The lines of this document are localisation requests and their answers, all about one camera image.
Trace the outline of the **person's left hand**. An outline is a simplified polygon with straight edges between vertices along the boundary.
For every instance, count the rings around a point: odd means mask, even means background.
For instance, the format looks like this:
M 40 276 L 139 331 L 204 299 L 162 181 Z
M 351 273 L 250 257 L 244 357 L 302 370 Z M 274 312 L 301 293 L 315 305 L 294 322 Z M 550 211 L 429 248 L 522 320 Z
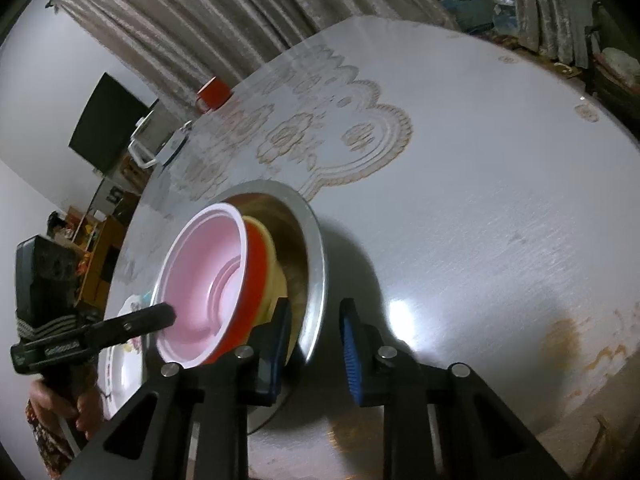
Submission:
M 96 368 L 90 365 L 84 371 L 85 385 L 75 400 L 70 401 L 49 388 L 41 378 L 35 379 L 29 388 L 29 402 L 38 422 L 52 434 L 62 437 L 60 419 L 72 420 L 78 431 L 87 439 L 100 429 L 104 422 L 102 393 L 96 380 Z

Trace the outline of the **person's left patterned sleeve forearm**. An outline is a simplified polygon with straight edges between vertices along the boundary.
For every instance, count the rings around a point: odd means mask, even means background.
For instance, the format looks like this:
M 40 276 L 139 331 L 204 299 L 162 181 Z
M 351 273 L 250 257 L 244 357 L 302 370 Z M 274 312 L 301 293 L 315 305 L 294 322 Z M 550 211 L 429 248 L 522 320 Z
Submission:
M 30 401 L 26 404 L 25 415 L 49 477 L 51 479 L 61 478 L 64 470 L 75 457 L 72 447 L 63 437 L 43 426 Z

